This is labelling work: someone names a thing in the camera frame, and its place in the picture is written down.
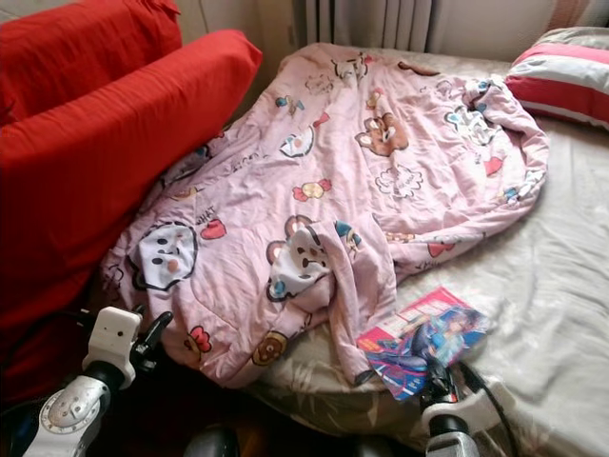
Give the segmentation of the grey pleated curtain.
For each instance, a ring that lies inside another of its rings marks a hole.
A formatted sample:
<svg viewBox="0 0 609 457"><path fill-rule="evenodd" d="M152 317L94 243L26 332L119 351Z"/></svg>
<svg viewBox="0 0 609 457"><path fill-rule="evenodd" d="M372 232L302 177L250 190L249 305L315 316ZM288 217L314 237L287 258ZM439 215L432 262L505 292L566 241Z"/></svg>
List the grey pleated curtain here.
<svg viewBox="0 0 609 457"><path fill-rule="evenodd" d="M304 47L424 52L438 0L292 0L293 29Z"/></svg>

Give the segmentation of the pink sheer curtain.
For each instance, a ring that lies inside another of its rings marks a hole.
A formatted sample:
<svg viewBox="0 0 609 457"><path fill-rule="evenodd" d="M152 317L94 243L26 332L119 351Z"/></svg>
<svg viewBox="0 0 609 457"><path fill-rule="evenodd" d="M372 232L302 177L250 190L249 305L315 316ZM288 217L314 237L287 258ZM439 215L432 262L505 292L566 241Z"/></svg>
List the pink sheer curtain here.
<svg viewBox="0 0 609 457"><path fill-rule="evenodd" d="M544 29L571 27L609 28L609 0L553 0Z"/></svg>

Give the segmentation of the red fabric cushion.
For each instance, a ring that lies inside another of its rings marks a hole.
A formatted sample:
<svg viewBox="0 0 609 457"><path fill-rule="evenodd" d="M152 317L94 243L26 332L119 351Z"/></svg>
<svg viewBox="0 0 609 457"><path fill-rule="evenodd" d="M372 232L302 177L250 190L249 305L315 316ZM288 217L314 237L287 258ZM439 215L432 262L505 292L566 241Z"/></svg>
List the red fabric cushion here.
<svg viewBox="0 0 609 457"><path fill-rule="evenodd" d="M0 399L42 395L79 365L53 317L86 286L158 175L221 130L262 55L210 33L1 130Z"/></svg>
<svg viewBox="0 0 609 457"><path fill-rule="evenodd" d="M55 109L182 46L171 0L78 0L0 28L1 125Z"/></svg>

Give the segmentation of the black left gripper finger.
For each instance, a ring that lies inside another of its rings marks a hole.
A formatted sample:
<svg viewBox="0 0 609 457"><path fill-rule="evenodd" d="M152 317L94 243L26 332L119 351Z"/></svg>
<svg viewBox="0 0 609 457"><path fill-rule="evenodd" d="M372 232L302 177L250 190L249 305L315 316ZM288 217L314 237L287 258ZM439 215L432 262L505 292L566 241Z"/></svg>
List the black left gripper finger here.
<svg viewBox="0 0 609 457"><path fill-rule="evenodd" d="M152 351L162 343L162 334L169 324L173 321L173 313L165 310L156 319L153 319L147 332L141 336L141 351Z"/></svg>

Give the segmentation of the pink cartoon print quilt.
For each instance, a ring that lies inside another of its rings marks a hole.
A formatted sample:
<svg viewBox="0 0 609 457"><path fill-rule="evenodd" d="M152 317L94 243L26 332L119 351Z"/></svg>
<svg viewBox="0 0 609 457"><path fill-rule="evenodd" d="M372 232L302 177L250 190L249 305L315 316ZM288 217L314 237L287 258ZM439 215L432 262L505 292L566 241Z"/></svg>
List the pink cartoon print quilt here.
<svg viewBox="0 0 609 457"><path fill-rule="evenodd" d="M246 387L319 324L348 383L400 280L530 212L547 136L499 75L331 44L288 56L257 103L153 183L106 255L104 302L170 312L170 357Z"/></svg>

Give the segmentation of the colourful comic book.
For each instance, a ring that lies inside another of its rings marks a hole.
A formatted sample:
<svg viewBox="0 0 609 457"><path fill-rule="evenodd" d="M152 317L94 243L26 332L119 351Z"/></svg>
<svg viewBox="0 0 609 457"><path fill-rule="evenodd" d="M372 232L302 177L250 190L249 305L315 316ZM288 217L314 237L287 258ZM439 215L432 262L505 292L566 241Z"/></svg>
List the colourful comic book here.
<svg viewBox="0 0 609 457"><path fill-rule="evenodd" d="M492 326L482 310L439 287L363 332L356 345L393 399L404 402L422 392L429 369L451 367Z"/></svg>

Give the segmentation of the red white blue bolster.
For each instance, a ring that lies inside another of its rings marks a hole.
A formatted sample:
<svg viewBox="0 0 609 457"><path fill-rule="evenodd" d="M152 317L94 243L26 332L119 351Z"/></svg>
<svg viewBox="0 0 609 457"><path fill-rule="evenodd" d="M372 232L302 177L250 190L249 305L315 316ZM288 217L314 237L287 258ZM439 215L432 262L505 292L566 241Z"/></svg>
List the red white blue bolster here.
<svg viewBox="0 0 609 457"><path fill-rule="evenodd" d="M609 131L609 50L532 45L513 62L505 83L535 116Z"/></svg>

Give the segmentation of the flat beige pillow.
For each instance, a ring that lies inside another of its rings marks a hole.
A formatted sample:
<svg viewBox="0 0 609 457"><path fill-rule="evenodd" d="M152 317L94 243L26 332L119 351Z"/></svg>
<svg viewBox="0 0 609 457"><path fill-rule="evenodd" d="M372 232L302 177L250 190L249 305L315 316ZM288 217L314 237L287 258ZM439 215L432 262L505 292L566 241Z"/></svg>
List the flat beige pillow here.
<svg viewBox="0 0 609 457"><path fill-rule="evenodd" d="M609 50L609 28L604 27L570 27L554 28L546 31L534 43L571 45L598 50Z"/></svg>

